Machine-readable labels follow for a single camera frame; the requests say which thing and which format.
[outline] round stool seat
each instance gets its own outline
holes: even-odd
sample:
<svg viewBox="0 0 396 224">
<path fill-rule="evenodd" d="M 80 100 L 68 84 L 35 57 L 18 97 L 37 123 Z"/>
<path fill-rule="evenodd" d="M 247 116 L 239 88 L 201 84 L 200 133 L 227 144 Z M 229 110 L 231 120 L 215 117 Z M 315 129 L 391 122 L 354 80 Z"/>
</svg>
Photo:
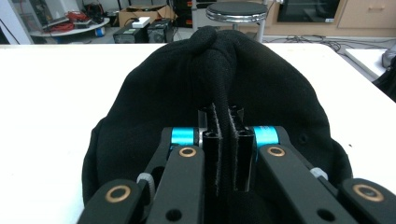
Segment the round stool seat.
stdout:
<svg viewBox="0 0 396 224">
<path fill-rule="evenodd" d="M 252 2 L 218 2 L 206 9 L 206 16 L 212 21 L 256 22 L 263 21 L 267 6 Z"/>
</svg>

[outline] cardboard box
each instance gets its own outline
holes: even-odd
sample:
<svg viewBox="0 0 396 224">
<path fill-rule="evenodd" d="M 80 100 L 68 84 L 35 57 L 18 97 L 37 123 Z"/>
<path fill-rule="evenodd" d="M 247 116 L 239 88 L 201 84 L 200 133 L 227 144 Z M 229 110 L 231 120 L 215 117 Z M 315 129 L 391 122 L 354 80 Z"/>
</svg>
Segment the cardboard box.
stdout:
<svg viewBox="0 0 396 224">
<path fill-rule="evenodd" d="M 131 19 L 139 17 L 150 17 L 149 22 L 153 23 L 157 19 L 166 18 L 174 20 L 176 14 L 168 5 L 164 6 L 130 6 L 119 12 L 120 27 L 123 27 Z"/>
</svg>

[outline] white tabletop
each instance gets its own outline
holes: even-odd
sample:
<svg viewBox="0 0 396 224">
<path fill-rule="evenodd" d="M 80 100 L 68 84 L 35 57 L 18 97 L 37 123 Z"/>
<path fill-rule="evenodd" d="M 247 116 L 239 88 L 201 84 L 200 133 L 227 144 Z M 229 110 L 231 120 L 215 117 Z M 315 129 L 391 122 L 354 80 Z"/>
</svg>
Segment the white tabletop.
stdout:
<svg viewBox="0 0 396 224">
<path fill-rule="evenodd" d="M 160 46 L 0 47 L 0 223 L 78 220 L 91 129 L 127 74 Z M 328 47 L 267 46 L 311 82 L 355 177 L 395 193 L 396 104 Z"/>
<path fill-rule="evenodd" d="M 346 55 L 373 79 L 377 79 L 385 73 L 382 66 L 382 54 L 386 49 L 346 49 Z"/>
</svg>

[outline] white cable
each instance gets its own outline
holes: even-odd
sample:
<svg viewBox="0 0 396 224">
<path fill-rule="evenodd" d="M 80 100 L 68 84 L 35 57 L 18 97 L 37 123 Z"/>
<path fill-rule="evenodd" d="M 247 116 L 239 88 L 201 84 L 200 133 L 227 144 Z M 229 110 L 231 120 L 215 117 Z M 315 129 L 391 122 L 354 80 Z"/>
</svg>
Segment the white cable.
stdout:
<svg viewBox="0 0 396 224">
<path fill-rule="evenodd" d="M 318 167 L 312 168 L 310 170 L 310 172 L 315 178 L 323 176 L 326 180 L 329 180 L 329 177 L 327 176 L 327 174 L 322 169 L 320 169 Z"/>
<path fill-rule="evenodd" d="M 139 180 L 144 179 L 148 182 L 148 189 L 149 189 L 149 202 L 152 203 L 154 201 L 154 195 L 155 195 L 155 184 L 154 184 L 154 178 L 152 177 L 151 174 L 148 173 L 141 173 L 137 177 L 137 183 L 139 183 Z"/>
</svg>

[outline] black fabric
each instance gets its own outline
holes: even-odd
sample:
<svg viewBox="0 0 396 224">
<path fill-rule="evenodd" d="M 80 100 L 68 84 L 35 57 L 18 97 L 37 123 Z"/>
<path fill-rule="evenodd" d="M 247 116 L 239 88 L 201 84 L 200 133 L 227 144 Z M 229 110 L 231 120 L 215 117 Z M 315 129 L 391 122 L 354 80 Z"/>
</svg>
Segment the black fabric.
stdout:
<svg viewBox="0 0 396 224">
<path fill-rule="evenodd" d="M 396 57 L 390 61 L 387 71 L 373 81 L 373 84 L 396 103 Z"/>
<path fill-rule="evenodd" d="M 280 214 L 259 192 L 231 190 L 228 105 L 245 108 L 247 126 L 283 126 L 293 145 L 337 186 L 352 176 L 347 154 L 331 139 L 314 89 L 293 66 L 237 31 L 204 27 L 167 44 L 134 69 L 107 116 L 92 130 L 82 170 L 86 203 L 118 178 L 136 180 L 164 127 L 196 127 L 197 110 L 214 103 L 223 133 L 217 223 L 261 223 Z"/>
</svg>

